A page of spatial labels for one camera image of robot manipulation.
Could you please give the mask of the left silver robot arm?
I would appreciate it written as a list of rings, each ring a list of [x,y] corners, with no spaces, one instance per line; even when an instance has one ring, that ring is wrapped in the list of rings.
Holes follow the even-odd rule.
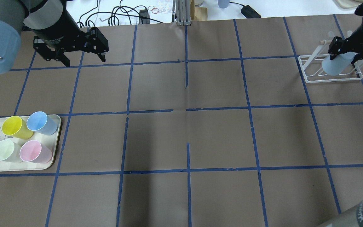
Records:
[[[35,33],[33,49],[46,61],[66,67],[65,53],[83,51],[105,62],[109,43],[102,32],[80,30],[66,9],[66,0],[0,0],[0,74],[13,68],[21,46],[23,27]]]

